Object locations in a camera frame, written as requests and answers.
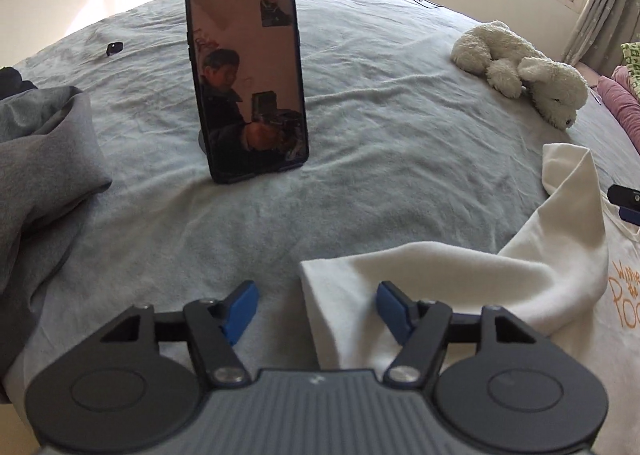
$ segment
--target pink pillow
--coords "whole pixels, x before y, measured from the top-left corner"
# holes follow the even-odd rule
[[[623,86],[604,76],[598,81],[598,93],[609,112],[618,120],[640,153],[640,103]]]
[[[638,101],[638,97],[636,97],[636,92],[633,90],[631,85],[629,85],[629,70],[626,68],[625,65],[618,65],[616,69],[613,71],[613,74],[611,75],[611,79],[614,80],[616,83],[619,83],[620,85],[624,86],[625,90],[629,92],[629,94],[634,96],[636,98],[636,101]]]

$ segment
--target smartphone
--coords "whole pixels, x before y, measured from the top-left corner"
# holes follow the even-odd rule
[[[620,208],[640,212],[640,191],[612,184],[607,190],[607,199]]]
[[[185,0],[211,177],[232,183],[309,156],[295,0]]]

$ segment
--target gray cloth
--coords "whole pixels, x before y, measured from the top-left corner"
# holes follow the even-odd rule
[[[110,183],[87,94],[68,86],[0,101],[0,375],[35,328],[90,197]]]
[[[113,174],[4,379],[18,409],[35,374],[130,305],[178,310],[247,278],[261,297],[242,361],[316,368],[300,261],[421,240],[497,252],[545,200],[546,142],[590,146],[603,186],[640,179],[634,146],[593,98],[564,133],[456,68],[451,47],[476,23],[459,13],[411,0],[296,8],[309,160],[233,186],[212,183],[198,146],[184,0],[113,16],[17,66],[91,95]],[[124,50],[107,58],[114,40]],[[162,348],[188,364],[185,349]]]
[[[581,61],[610,77],[623,62],[620,45],[639,39],[640,0],[587,0],[562,61]]]

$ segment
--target curtain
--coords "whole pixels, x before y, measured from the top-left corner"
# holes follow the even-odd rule
[[[620,45],[640,40],[640,0],[587,0],[562,61],[610,77],[623,62]]]

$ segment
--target plush toy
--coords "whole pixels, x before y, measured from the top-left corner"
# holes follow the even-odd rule
[[[575,122],[589,96],[580,72],[547,58],[501,21],[466,31],[454,43],[451,59],[466,72],[485,74],[487,82],[508,98],[519,98],[526,86],[540,115],[559,130]]]

